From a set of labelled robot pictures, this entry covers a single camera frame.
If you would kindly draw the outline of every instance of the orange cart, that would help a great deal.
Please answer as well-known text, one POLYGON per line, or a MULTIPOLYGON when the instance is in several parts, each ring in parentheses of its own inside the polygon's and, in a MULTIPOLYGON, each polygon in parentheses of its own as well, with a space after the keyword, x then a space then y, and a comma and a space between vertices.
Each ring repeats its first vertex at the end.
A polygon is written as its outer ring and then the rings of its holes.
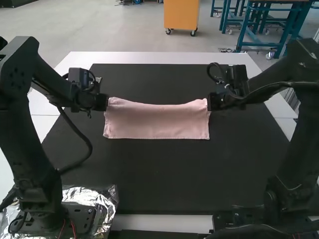
POLYGON ((198 30, 200 0, 164 0, 164 27, 170 35, 174 29, 191 30, 195 36, 198 30))

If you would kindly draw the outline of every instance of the red wire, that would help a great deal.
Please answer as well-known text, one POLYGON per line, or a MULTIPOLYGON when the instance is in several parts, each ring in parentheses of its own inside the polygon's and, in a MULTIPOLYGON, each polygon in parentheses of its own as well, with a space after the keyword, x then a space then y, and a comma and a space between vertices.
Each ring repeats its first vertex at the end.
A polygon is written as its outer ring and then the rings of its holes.
POLYGON ((76 238, 76 231, 75 231, 75 225, 73 224, 73 222, 70 220, 71 222, 71 226, 72 226, 72 229, 73 229, 73 235, 74 235, 74 239, 77 239, 76 238))
POLYGON ((65 219, 64 219, 63 226, 62 226, 62 228, 61 228, 61 231, 60 231, 60 234, 59 234, 58 239, 60 239, 60 236, 61 236, 61 233, 62 233, 62 231, 63 231, 63 229, 64 229, 64 226, 65 226, 65 219))

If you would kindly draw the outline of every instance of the black mat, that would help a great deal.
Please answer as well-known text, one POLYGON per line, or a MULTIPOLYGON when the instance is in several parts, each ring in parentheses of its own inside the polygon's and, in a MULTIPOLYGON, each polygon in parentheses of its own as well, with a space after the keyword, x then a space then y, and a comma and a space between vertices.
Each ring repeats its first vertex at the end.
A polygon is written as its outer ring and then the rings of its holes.
MULTIPOLYGON (((182 104, 214 89, 204 65, 93 65, 102 92, 148 104, 182 104)), ((85 164, 64 184, 119 187, 118 213, 210 214, 231 204, 262 203, 266 180, 288 140, 264 104, 212 113, 211 140, 106 139, 103 113, 69 114, 93 143, 85 164)), ((56 167, 86 152, 60 117, 43 142, 56 167)))

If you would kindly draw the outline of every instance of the blue metal rack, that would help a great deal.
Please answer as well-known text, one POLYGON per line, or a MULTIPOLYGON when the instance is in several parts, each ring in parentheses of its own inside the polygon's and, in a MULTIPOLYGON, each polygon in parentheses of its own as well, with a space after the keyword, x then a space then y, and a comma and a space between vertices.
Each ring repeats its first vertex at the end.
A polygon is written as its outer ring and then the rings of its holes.
POLYGON ((269 47, 276 50, 274 58, 279 58, 282 49, 286 44, 288 35, 291 34, 290 41, 300 37, 300 29, 306 19, 309 9, 312 7, 312 3, 313 1, 300 0, 248 0, 246 13, 243 18, 240 17, 243 8, 239 10, 239 16, 237 16, 238 8, 235 9, 234 12, 231 12, 233 9, 230 7, 231 0, 224 0, 219 30, 225 34, 226 28, 229 25, 236 25, 241 28, 235 52, 240 52, 243 46, 269 47), (274 3, 292 4, 292 7, 289 9, 271 8, 274 3), (270 11, 289 11, 289 16, 287 18, 274 18, 269 15, 270 11), (257 32, 259 34, 264 32, 266 24, 276 24, 283 28, 284 31, 279 42, 262 42, 256 36, 257 32), (245 34, 251 38, 252 42, 244 42, 245 34))
MULTIPOLYGON (((237 0, 236 6, 230 8, 231 10, 234 10, 234 14, 235 14, 235 15, 237 15, 240 1, 241 1, 241 0, 237 0)), ((244 8, 245 8, 244 5, 245 5, 245 0, 242 0, 242 4, 241 4, 240 10, 239 10, 240 16, 242 16, 242 14, 243 14, 243 11, 244 11, 244 8)), ((223 10, 223 7, 220 7, 220 6, 215 7, 215 0, 213 0, 213 1, 212 1, 212 4, 211 4, 210 16, 213 17, 213 16, 214 16, 214 13, 215 13, 215 12, 218 12, 218 10, 223 10)))

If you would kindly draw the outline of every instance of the cloth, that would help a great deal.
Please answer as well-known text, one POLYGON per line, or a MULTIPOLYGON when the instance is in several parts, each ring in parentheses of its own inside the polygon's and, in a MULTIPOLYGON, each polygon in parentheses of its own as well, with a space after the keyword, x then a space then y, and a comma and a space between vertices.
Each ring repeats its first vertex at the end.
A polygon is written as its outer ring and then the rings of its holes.
POLYGON ((135 139, 209 139, 207 99, 149 105, 109 98, 103 136, 135 139))

